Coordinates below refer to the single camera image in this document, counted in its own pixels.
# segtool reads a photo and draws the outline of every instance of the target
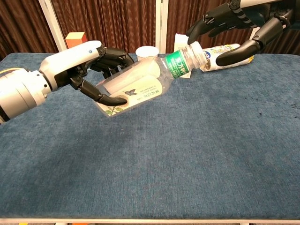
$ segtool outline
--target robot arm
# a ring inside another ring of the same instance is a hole
[[[45,102],[47,94],[70,84],[94,101],[108,106],[127,101],[109,97],[84,80],[87,69],[102,72],[107,78],[133,64],[124,51],[89,41],[45,58],[39,70],[16,69],[0,77],[0,124]]]
[[[261,28],[252,40],[217,57],[219,66],[243,61],[258,53],[287,29],[300,30],[300,0],[231,0],[207,12],[188,31],[188,44],[210,31],[209,37],[231,29]]]

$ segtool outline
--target green bottle label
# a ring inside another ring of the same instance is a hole
[[[165,60],[175,79],[189,72],[181,51],[176,51],[170,55],[167,55]]]

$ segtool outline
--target paper cup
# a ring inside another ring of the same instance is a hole
[[[135,53],[137,55],[137,60],[140,61],[149,56],[157,56],[159,53],[159,49],[154,46],[142,46],[142,47],[139,47],[135,51]]]

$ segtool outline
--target blue table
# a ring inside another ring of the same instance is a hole
[[[39,68],[49,54],[0,62]],[[102,75],[90,71],[97,84]],[[105,117],[70,86],[0,126],[0,221],[282,219],[300,222],[300,57],[179,78]]]

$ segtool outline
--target table edge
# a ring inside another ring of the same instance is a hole
[[[0,218],[3,223],[106,223],[106,224],[300,224],[300,219],[71,219]]]

